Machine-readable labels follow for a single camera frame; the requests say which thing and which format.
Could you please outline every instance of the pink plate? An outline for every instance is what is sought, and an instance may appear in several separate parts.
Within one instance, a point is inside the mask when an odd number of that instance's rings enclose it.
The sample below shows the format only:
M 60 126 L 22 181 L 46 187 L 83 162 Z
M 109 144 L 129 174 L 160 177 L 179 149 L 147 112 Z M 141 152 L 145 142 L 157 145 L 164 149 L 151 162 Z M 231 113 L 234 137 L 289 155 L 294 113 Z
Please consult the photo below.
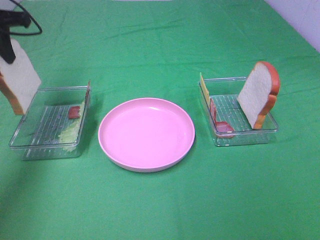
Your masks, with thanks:
M 137 98 L 112 109 L 102 120 L 98 139 L 120 167 L 157 172 L 178 163 L 190 150 L 195 127 L 178 105 L 160 98 Z

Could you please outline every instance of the green cloth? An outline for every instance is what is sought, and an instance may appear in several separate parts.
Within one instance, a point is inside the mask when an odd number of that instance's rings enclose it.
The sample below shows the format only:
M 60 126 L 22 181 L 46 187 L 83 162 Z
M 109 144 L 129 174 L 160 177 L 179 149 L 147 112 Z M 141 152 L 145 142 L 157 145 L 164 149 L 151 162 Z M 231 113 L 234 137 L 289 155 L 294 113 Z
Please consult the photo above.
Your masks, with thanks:
M 15 37 L 41 88 L 91 81 L 91 109 L 80 157 L 21 161 L 8 146 L 21 117 L 0 94 L 0 239 L 320 239 L 320 55 L 267 3 L 22 4 L 43 28 Z M 276 142 L 214 146 L 199 72 L 247 76 L 260 60 L 281 78 Z M 140 97 L 172 101 L 194 122 L 193 147 L 167 170 L 122 169 L 99 146 L 103 117 Z

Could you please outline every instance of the black cable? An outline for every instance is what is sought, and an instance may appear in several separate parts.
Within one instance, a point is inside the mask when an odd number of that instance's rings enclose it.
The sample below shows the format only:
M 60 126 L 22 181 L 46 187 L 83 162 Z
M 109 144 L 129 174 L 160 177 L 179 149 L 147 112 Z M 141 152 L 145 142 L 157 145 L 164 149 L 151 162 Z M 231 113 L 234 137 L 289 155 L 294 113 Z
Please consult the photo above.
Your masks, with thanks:
M 9 1 L 14 3 L 15 5 L 17 5 L 19 8 L 21 8 L 29 16 L 29 18 L 36 25 L 36 27 L 39 29 L 39 31 L 38 32 L 26 32 L 26 33 L 9 31 L 8 33 L 10 35 L 18 35 L 18 36 L 31 36 L 31 35 L 41 34 L 42 33 L 42 28 L 37 23 L 37 21 L 31 16 L 31 14 L 20 3 L 16 2 L 15 0 L 9 0 Z

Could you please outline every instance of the plastic container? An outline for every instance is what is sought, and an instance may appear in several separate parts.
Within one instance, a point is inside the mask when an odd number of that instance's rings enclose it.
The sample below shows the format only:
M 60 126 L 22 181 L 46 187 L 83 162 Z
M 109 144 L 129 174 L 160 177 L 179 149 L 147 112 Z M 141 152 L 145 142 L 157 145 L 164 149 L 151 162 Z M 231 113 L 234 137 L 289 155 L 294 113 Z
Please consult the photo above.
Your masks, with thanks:
M 262 129 L 252 129 L 246 115 L 242 111 L 237 96 L 246 82 L 246 77 L 228 77 L 203 79 L 206 87 L 202 87 L 203 77 L 200 75 L 199 88 L 202 105 L 206 112 L 213 142 L 216 146 L 236 146 L 266 144 L 275 140 L 278 124 L 269 112 Z M 216 121 L 207 104 L 206 92 L 213 99 L 216 106 Z M 216 122 L 227 122 L 232 131 L 219 131 Z
M 22 116 L 9 147 L 23 160 L 74 158 L 82 153 L 82 132 L 90 102 L 90 86 L 38 89 L 30 107 Z M 69 119 L 69 109 L 82 106 L 82 116 Z M 62 141 L 61 134 L 70 125 L 74 140 Z

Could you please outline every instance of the toast slice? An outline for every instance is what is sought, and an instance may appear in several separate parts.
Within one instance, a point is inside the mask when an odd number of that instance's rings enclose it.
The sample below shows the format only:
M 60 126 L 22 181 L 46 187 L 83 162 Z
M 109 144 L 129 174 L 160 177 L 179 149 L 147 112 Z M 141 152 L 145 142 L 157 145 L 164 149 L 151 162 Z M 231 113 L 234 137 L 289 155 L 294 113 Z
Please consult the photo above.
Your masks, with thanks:
M 276 68 L 258 61 L 240 91 L 237 101 L 252 129 L 261 129 L 266 115 L 276 103 L 280 78 Z
M 18 41 L 11 39 L 15 60 L 6 63 L 0 57 L 0 91 L 8 99 L 16 115 L 26 114 L 41 80 Z

